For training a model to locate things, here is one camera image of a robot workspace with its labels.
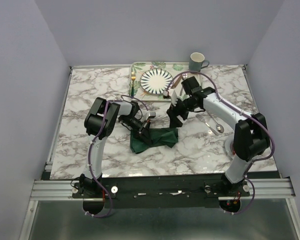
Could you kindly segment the dark green cloth napkin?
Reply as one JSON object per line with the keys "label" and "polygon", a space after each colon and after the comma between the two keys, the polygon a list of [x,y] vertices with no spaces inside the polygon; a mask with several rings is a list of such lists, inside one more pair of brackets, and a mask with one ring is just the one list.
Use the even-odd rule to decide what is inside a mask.
{"label": "dark green cloth napkin", "polygon": [[130,132],[130,150],[140,154],[149,148],[168,146],[172,148],[179,142],[178,128],[150,128],[150,144],[145,143],[136,133]]}

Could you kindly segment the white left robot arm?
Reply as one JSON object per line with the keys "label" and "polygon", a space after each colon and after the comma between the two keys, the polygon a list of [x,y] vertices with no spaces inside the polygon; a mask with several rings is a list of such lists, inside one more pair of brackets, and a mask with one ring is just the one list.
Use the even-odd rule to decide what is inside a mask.
{"label": "white left robot arm", "polygon": [[102,160],[107,138],[113,132],[116,122],[127,127],[134,137],[147,146],[152,144],[150,119],[156,116],[148,111],[144,121],[136,118],[140,110],[136,101],[106,100],[96,98],[84,120],[84,127],[90,139],[87,153],[87,165],[79,177],[83,191],[91,198],[101,191]]}

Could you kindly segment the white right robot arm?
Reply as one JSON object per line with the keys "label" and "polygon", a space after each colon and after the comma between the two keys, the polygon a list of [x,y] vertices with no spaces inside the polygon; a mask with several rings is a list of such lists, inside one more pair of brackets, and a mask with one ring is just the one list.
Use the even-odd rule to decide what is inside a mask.
{"label": "white right robot arm", "polygon": [[220,191],[231,196],[237,192],[238,183],[244,179],[255,157],[263,154],[271,145],[265,116],[236,107],[222,98],[215,88],[202,88],[194,76],[184,80],[181,85],[188,95],[184,100],[177,96],[174,89],[164,91],[171,101],[166,111],[171,128],[182,127],[183,123],[178,117],[186,120],[190,112],[199,108],[217,115],[234,130],[234,157],[220,183]]}

